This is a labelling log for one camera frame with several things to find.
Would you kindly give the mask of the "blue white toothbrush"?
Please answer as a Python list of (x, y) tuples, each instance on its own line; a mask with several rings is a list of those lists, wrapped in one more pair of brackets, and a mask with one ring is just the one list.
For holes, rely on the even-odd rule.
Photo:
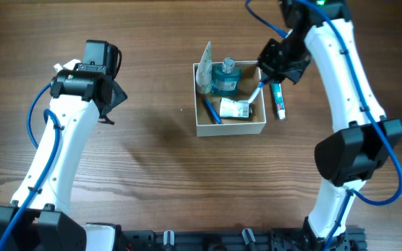
[(254, 92), (252, 93), (252, 95), (250, 96), (250, 98), (247, 100), (248, 104), (252, 104), (254, 103), (254, 101), (256, 100), (256, 98), (258, 97), (259, 93), (261, 92), (263, 86), (265, 85), (264, 82), (260, 82), (257, 86), (257, 88), (254, 90)]

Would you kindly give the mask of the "blue white toothpaste tube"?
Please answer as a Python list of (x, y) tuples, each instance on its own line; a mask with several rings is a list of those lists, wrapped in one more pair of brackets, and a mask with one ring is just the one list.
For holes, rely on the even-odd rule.
[(285, 119), (285, 105), (283, 100), (282, 88), (281, 83), (279, 82), (272, 82), (270, 84), (271, 92), (274, 97), (274, 102), (276, 105), (276, 113), (280, 120)]

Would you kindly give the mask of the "blue mouthwash bottle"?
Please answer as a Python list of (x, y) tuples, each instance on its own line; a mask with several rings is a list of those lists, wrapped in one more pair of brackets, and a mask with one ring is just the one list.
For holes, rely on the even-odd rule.
[(233, 58), (226, 57), (222, 64), (212, 67), (211, 92), (218, 96), (235, 96), (240, 79), (241, 69), (235, 66)]

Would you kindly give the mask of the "green white soap pack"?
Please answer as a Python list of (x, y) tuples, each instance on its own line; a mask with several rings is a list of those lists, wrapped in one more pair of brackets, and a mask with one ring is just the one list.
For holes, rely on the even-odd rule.
[(251, 105), (246, 100), (231, 100), (222, 98), (220, 101), (219, 116), (224, 119), (249, 119), (251, 117)]

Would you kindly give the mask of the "white leaf-print tube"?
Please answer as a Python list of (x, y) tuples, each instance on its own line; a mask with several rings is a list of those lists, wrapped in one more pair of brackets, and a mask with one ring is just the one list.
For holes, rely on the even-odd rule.
[(211, 92), (211, 81), (212, 81), (211, 56), (212, 56), (211, 42), (209, 41), (203, 52), (202, 58), (198, 64), (198, 69), (195, 73), (196, 91), (200, 94), (208, 94)]

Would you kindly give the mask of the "blue disposable razor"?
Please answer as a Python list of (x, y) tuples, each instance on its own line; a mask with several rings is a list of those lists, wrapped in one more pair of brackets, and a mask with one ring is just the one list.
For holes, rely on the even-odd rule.
[(215, 120), (215, 122), (217, 122), (217, 124), (222, 124), (223, 122), (222, 122), (220, 116), (218, 115), (218, 113), (214, 109), (214, 106), (210, 103), (208, 98), (204, 98), (204, 104), (206, 105), (207, 110), (213, 116), (213, 119)]

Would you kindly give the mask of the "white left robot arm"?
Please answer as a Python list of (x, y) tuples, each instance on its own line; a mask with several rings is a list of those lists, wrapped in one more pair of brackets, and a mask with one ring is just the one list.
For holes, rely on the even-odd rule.
[(127, 250), (119, 225), (86, 223), (70, 216), (70, 196), (84, 146), (97, 123), (127, 99), (115, 78), (118, 47), (88, 40), (83, 60), (56, 65), (43, 88), (52, 97), (43, 112), (45, 131), (8, 206), (0, 206), (0, 250)]

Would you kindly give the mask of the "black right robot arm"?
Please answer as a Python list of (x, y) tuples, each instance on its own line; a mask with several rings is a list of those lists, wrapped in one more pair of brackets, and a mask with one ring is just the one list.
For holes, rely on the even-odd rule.
[(394, 146), (402, 136), (388, 119), (366, 78), (345, 1), (282, 1), (289, 33), (269, 40), (258, 57), (268, 83), (298, 82), (310, 62), (320, 73), (332, 115), (333, 133), (314, 150), (321, 184), (313, 210), (300, 229), (285, 230), (276, 243), (292, 250), (362, 250), (363, 236), (345, 225), (361, 188), (391, 160), (399, 185), (382, 205), (402, 195), (402, 168)]

